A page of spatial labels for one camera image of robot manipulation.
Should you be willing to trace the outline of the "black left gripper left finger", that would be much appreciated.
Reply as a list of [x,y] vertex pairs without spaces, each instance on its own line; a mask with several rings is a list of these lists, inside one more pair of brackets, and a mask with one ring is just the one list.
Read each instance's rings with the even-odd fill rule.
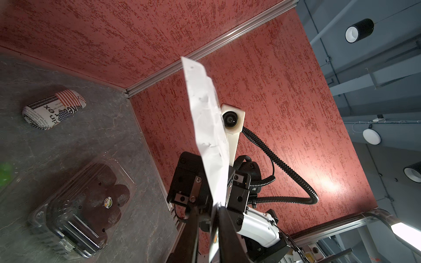
[[198,257],[199,209],[194,207],[174,242],[173,251],[169,254],[167,263],[196,263]]

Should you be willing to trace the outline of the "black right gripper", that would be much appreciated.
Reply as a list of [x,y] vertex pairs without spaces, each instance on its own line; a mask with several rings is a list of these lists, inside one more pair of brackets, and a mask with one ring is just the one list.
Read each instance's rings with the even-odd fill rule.
[[[226,208],[235,227],[242,227],[245,223],[244,213],[252,181],[251,164],[248,156],[240,156],[229,168]],[[186,208],[187,215],[196,207],[199,226],[210,227],[213,199],[199,155],[189,152],[181,154],[167,202]]]

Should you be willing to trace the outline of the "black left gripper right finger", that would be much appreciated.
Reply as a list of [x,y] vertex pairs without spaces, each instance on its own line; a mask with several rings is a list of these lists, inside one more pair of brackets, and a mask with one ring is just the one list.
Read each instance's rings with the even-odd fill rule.
[[237,233],[230,219],[228,210],[219,207],[217,211],[219,232],[219,250],[221,263],[249,263]]

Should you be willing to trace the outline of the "clear box dark plums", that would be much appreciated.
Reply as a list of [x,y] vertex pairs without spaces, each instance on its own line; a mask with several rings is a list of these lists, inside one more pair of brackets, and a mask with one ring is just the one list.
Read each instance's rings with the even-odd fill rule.
[[[29,224],[38,239],[66,260],[95,258],[111,241],[136,185],[119,162],[99,156],[35,209]],[[106,197],[112,207],[103,207]]]

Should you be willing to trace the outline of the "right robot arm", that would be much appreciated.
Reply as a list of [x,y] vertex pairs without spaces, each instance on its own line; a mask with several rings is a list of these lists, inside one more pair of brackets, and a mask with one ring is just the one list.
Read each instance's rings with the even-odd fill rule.
[[270,209],[261,213],[251,208],[258,202],[262,186],[275,180],[262,179],[260,168],[248,156],[238,157],[229,168],[225,209],[212,218],[213,197],[205,175],[202,158],[183,152],[179,158],[167,202],[185,208],[186,225],[182,229],[169,263],[199,261],[199,232],[215,231],[210,243],[210,260],[221,263],[277,263],[291,249],[292,243],[277,227],[278,218]]

